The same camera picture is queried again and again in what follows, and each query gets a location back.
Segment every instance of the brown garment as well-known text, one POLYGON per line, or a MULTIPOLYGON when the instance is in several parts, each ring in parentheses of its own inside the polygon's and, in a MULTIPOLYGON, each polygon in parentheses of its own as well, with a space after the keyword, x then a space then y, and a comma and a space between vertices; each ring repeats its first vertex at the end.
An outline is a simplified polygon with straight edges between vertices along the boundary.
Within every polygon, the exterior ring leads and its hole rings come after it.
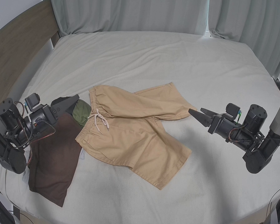
POLYGON ((31 144, 29 189, 62 207, 77 167, 81 146, 75 137, 82 128, 68 113, 54 128, 55 134, 31 144))
POLYGON ((169 135, 160 119, 182 119, 195 109, 173 83, 130 93, 99 85, 90 90, 91 117, 77 142, 91 156, 130 169, 162 189, 178 172, 191 150, 169 135))

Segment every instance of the drawstring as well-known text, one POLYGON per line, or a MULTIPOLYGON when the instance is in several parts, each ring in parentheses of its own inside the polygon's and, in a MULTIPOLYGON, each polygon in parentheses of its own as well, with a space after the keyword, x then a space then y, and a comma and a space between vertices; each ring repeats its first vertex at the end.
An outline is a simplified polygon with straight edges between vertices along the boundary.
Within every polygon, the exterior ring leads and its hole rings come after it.
POLYGON ((98 112, 98 109, 96 109, 96 112, 97 112, 97 114, 90 115, 88 118, 91 118, 92 116, 94 116, 94 123, 95 123, 95 125, 96 125, 96 128, 98 129, 98 131, 99 131, 101 134, 103 134, 103 133, 100 131, 100 129, 98 128, 98 125, 96 124, 96 118, 99 117, 99 118, 102 119, 102 122, 103 122, 103 124, 104 124, 105 126, 107 126, 108 131, 109 131, 109 124, 108 124, 108 121, 98 112))

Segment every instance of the mattress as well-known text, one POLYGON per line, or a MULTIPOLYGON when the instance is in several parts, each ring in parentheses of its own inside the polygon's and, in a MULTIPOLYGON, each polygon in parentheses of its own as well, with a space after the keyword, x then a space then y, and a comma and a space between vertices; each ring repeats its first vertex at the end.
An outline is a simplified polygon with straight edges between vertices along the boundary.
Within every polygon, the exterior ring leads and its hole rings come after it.
MULTIPOLYGON (((99 84, 130 92, 174 82, 192 105, 225 112, 251 104, 268 113, 280 107, 280 92, 252 50, 243 43, 169 32, 97 32, 62 37, 26 88, 41 103, 79 94, 99 84)), ((20 209, 51 223, 232 223, 264 207, 280 188, 280 147, 271 162, 251 174, 244 151, 209 134, 193 117, 162 121, 166 131, 192 150, 162 190, 125 166, 82 153, 63 207, 28 186, 23 174, 0 166, 0 191, 20 209)))

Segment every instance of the gray curtain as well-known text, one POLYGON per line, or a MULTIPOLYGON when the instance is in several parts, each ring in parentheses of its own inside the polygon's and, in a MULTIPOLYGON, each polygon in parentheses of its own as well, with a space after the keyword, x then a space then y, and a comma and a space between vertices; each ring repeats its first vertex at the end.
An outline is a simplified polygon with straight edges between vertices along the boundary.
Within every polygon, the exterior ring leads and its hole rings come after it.
POLYGON ((204 35, 209 0, 51 0, 61 35, 168 31, 204 35))
POLYGON ((246 43, 269 74, 280 72, 280 0, 210 0, 211 36, 246 43))

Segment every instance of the tan shorts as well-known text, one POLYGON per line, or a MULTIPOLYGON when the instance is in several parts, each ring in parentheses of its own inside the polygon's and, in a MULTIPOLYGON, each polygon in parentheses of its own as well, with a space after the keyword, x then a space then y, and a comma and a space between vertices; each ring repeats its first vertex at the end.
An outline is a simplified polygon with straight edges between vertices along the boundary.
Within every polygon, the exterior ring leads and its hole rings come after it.
POLYGON ((76 141, 91 156, 130 169, 162 189, 178 172, 191 150, 169 135, 160 119, 182 119, 195 109, 173 83, 135 93, 99 85, 90 89, 91 115, 76 141))

